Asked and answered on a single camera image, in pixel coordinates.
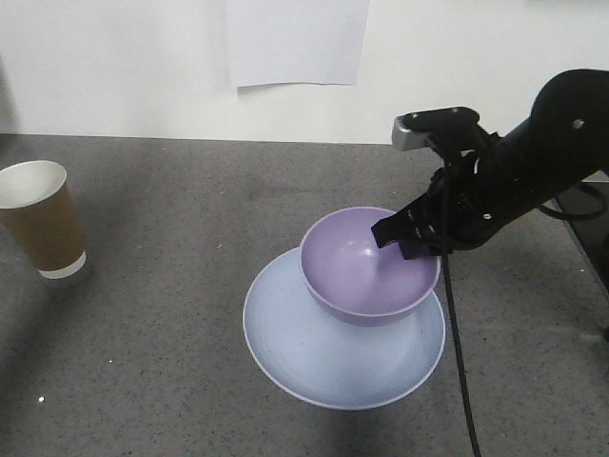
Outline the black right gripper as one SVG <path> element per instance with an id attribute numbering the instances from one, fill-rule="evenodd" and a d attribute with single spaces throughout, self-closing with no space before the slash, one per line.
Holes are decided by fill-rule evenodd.
<path id="1" fill-rule="evenodd" d="M 434 134 L 432 149 L 448 167 L 426 194 L 372 226 L 378 248 L 398 243 L 404 260 L 471 250 L 538 205 L 538 154 L 527 124 L 503 137 L 479 126 Z"/>

